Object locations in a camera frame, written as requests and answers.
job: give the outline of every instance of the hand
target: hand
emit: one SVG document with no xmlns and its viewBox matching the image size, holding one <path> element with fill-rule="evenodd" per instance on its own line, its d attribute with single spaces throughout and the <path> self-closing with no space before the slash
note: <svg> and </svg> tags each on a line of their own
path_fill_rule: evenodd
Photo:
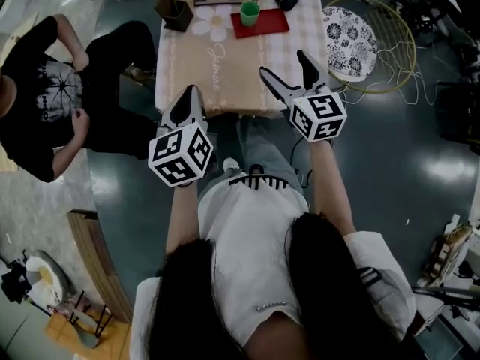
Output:
<svg viewBox="0 0 480 360">
<path fill-rule="evenodd" d="M 81 72 L 85 68 L 87 68 L 87 65 L 89 65 L 90 58 L 89 54 L 85 52 L 84 50 L 77 55 L 73 57 L 73 67 L 75 68 L 75 71 Z"/>
<path fill-rule="evenodd" d="M 72 126 L 77 138 L 83 145 L 90 128 L 90 117 L 84 109 L 75 109 L 72 113 Z"/>
</svg>

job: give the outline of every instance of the white t-shirt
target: white t-shirt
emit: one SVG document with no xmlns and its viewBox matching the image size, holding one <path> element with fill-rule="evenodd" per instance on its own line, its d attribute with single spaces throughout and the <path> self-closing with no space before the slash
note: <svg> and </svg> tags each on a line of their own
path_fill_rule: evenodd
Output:
<svg viewBox="0 0 480 360">
<path fill-rule="evenodd" d="M 293 220 L 307 211 L 300 193 L 290 186 L 274 189 L 263 180 L 258 190 L 222 181 L 199 204 L 200 236 L 215 241 L 215 300 L 230 334 L 242 346 L 275 311 L 300 323 L 285 261 L 285 241 Z M 356 232 L 345 240 L 359 268 L 390 271 L 403 283 L 400 298 L 387 298 L 394 301 L 395 313 L 399 310 L 402 314 L 393 319 L 394 329 L 400 331 L 397 336 L 402 337 L 415 314 L 415 304 L 400 266 L 379 233 Z M 144 334 L 158 284 L 159 278 L 153 277 L 138 286 L 130 340 L 132 360 L 147 359 Z"/>
</svg>

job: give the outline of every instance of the green cup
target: green cup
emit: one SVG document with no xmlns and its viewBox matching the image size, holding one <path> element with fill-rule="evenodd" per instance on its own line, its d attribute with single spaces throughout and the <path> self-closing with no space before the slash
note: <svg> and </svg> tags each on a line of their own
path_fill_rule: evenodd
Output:
<svg viewBox="0 0 480 360">
<path fill-rule="evenodd" d="M 241 24 L 245 27 L 253 27 L 260 15 L 260 6 L 255 1 L 246 1 L 241 4 Z"/>
</svg>

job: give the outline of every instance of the white flower print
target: white flower print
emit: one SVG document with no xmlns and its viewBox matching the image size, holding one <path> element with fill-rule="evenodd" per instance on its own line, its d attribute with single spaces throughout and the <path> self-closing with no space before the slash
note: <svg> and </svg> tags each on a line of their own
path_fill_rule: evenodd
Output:
<svg viewBox="0 0 480 360">
<path fill-rule="evenodd" d="M 205 35 L 210 32 L 210 38 L 215 43 L 220 43 L 227 38 L 227 29 L 233 29 L 230 14 L 232 7 L 229 4 L 212 7 L 198 7 L 195 16 L 200 21 L 192 25 L 192 32 L 195 35 Z"/>
</svg>

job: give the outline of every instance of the black t-shirt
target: black t-shirt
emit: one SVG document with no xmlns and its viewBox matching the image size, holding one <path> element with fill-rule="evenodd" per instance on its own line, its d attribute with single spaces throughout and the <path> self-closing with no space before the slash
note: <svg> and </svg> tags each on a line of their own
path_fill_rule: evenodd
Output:
<svg viewBox="0 0 480 360">
<path fill-rule="evenodd" d="M 0 118 L 0 143 L 8 158 L 44 182 L 53 180 L 53 148 L 74 135 L 71 113 L 82 107 L 80 75 L 44 52 L 59 34 L 47 17 L 11 50 L 1 71 L 16 83 L 16 99 Z"/>
</svg>

